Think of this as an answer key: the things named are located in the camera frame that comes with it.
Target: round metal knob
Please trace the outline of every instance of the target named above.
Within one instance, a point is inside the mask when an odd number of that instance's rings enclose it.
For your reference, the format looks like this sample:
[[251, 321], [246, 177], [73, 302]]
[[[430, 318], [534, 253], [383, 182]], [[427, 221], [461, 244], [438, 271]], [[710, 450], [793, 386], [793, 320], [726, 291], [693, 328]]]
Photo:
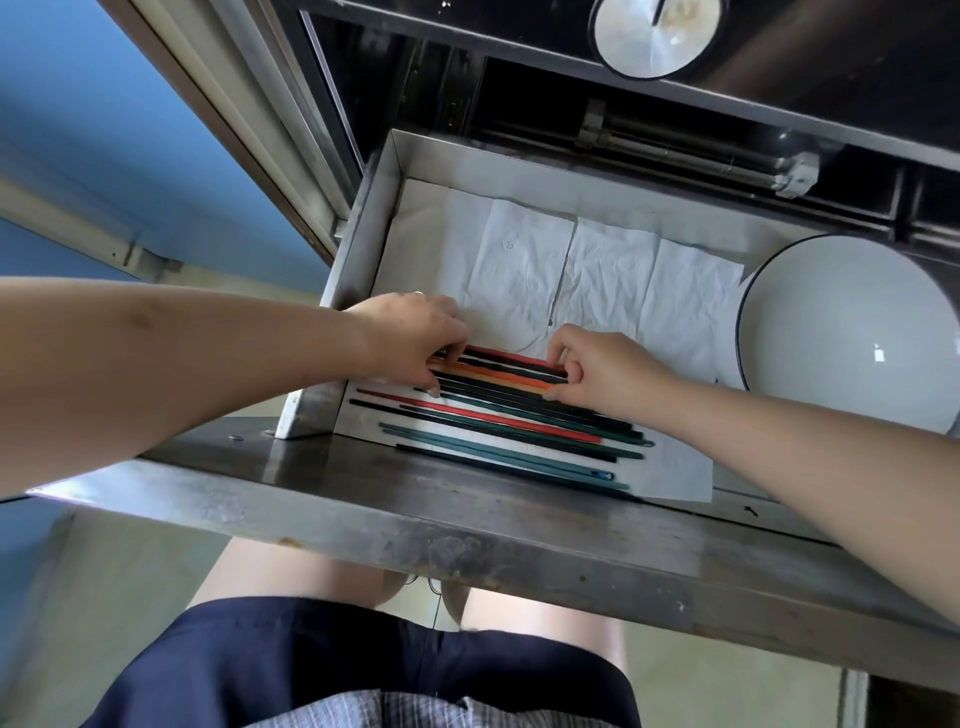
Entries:
[[723, 13], [724, 0], [596, 0], [589, 31], [613, 71], [661, 79], [707, 50]]

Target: shorts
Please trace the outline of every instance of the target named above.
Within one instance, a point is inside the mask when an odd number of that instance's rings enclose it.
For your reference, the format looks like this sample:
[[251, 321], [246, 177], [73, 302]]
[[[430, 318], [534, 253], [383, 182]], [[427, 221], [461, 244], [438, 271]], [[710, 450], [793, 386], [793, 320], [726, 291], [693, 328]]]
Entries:
[[579, 647], [492, 630], [441, 632], [317, 599], [247, 596], [180, 615], [84, 726], [239, 728], [362, 690], [640, 725], [626, 675]]

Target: floor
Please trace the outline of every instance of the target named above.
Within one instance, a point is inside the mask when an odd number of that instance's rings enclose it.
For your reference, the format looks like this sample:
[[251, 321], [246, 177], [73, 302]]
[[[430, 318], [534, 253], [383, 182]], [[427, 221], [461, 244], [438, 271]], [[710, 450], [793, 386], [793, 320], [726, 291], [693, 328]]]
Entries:
[[[183, 609], [225, 543], [217, 534], [78, 511], [30, 657], [2, 706], [4, 727], [83, 722], [123, 666]], [[456, 629], [422, 577], [382, 609]], [[637, 624], [627, 635], [646, 728], [836, 725], [835, 667]]]

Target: hand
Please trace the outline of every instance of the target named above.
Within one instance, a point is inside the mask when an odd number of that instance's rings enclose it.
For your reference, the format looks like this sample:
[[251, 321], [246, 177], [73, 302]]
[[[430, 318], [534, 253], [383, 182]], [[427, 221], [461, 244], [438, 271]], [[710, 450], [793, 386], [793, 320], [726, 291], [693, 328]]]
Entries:
[[360, 376], [423, 387], [440, 395], [440, 382], [426, 360], [446, 347], [456, 361], [467, 345], [469, 329], [457, 318], [457, 302], [447, 296], [388, 293], [348, 308], [360, 326]]
[[554, 366], [563, 359], [570, 383], [551, 387], [545, 399], [639, 425], [656, 426], [670, 408], [670, 393], [682, 381], [622, 333], [587, 331], [572, 324], [554, 334], [547, 359]]

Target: white bowl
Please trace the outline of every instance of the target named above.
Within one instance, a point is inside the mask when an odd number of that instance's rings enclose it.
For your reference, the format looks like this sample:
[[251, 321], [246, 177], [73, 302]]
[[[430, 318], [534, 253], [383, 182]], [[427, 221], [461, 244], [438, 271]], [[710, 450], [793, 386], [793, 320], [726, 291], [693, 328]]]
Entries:
[[960, 412], [960, 323], [924, 269], [869, 240], [795, 243], [741, 283], [716, 329], [720, 380], [947, 432]]

